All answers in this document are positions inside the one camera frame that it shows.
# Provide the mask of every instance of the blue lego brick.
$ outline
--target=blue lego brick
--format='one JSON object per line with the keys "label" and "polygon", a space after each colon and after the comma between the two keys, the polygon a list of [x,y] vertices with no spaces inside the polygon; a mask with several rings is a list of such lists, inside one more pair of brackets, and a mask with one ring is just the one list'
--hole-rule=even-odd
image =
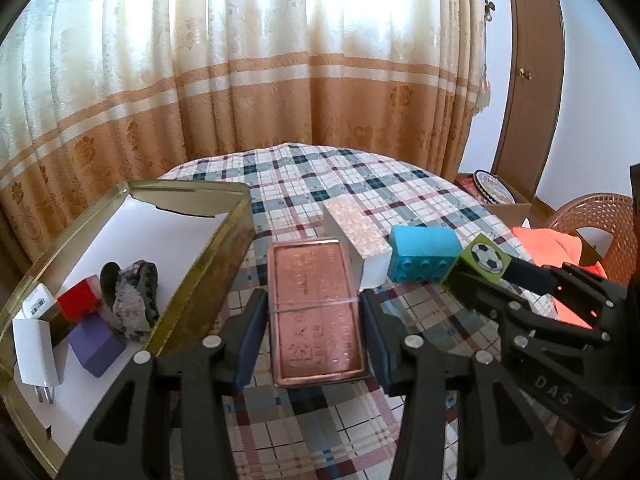
{"label": "blue lego brick", "polygon": [[396,283],[439,283],[462,251],[452,229],[393,226],[388,275]]}

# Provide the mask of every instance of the round table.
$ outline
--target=round table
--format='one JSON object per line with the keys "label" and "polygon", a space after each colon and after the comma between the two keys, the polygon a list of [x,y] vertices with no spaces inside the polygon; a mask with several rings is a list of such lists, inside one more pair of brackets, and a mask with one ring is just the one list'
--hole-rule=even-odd
{"label": "round table", "polygon": [[[268,245],[323,235],[321,203],[350,193],[388,235],[392,225],[447,226],[462,245],[483,232],[505,252],[530,260],[511,231],[453,184],[411,164],[373,153],[281,144],[194,160],[163,178],[244,182],[251,188],[255,240],[219,316],[239,314],[252,290],[266,286]],[[469,312],[438,285],[376,290],[383,307],[417,326],[444,351],[499,356],[497,325]],[[552,301],[523,292],[539,314]],[[456,477],[456,396],[447,398],[444,479]],[[289,389],[273,385],[268,336],[244,394],[225,399],[226,423],[241,479],[387,480],[402,419],[403,399],[387,397],[371,377],[354,383]],[[180,478],[179,460],[174,473]]]}

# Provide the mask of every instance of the curtain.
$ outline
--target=curtain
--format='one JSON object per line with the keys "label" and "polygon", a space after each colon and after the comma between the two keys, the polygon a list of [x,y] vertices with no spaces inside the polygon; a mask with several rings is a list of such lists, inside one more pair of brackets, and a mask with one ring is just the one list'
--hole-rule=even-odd
{"label": "curtain", "polygon": [[484,0],[32,0],[0,46],[0,202],[36,258],[124,179],[303,142],[446,178]]}

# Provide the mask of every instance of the white wall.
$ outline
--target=white wall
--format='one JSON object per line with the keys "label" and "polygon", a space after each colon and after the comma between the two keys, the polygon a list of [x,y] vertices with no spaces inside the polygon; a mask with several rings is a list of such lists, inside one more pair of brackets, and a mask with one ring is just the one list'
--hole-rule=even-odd
{"label": "white wall", "polygon": [[491,100],[473,118],[460,171],[491,170],[500,139],[511,73],[511,0],[491,0],[493,19],[486,27],[486,64]]}
{"label": "white wall", "polygon": [[536,192],[554,209],[592,192],[631,195],[629,166],[640,162],[638,65],[597,0],[560,4],[560,114]]}

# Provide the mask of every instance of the white phone charger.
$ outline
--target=white phone charger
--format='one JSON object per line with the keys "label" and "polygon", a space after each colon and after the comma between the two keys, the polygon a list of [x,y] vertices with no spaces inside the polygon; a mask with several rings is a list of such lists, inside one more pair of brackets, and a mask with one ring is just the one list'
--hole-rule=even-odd
{"label": "white phone charger", "polygon": [[22,311],[27,319],[40,318],[57,303],[44,283],[39,283],[22,302]]}
{"label": "white phone charger", "polygon": [[40,402],[43,402],[43,388],[47,402],[52,404],[52,389],[60,384],[60,379],[53,359],[49,323],[40,319],[15,317],[13,328],[15,355],[22,382],[36,387]]}

